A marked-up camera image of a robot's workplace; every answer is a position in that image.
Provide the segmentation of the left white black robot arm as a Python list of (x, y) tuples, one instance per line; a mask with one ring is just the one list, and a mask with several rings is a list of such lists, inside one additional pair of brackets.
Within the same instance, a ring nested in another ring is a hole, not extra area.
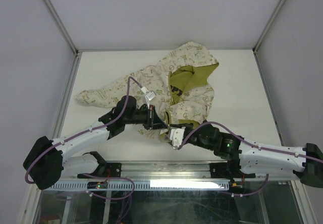
[(87, 174), (95, 178), (107, 177), (106, 160), (98, 152), (90, 151), (81, 156), (78, 153), (119, 135), (126, 125), (142, 125), (146, 130), (167, 128), (154, 105), (137, 107), (133, 96), (123, 96), (110, 112), (86, 129), (66, 137), (37, 139), (23, 162), (26, 182), (45, 190), (60, 178), (85, 178)]

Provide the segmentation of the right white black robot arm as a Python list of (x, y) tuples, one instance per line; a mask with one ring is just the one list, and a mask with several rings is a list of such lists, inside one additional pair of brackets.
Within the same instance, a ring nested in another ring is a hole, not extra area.
[(176, 150), (191, 144), (210, 150), (226, 160), (229, 179), (257, 175), (297, 179), (302, 184), (322, 188), (322, 152), (315, 144), (304, 147), (273, 146), (251, 141), (218, 122), (171, 124), (169, 139)]

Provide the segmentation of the cream patterned hooded jacket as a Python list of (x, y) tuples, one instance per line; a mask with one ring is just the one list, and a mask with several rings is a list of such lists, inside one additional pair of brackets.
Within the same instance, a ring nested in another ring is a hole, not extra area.
[(156, 65), (149, 65), (100, 89), (84, 90), (75, 100), (85, 106), (112, 108), (127, 93), (127, 81), (133, 77), (156, 97), (151, 101), (158, 116), (170, 124), (203, 123), (209, 114), (214, 89), (208, 77), (219, 66), (209, 50), (188, 42), (162, 58)]

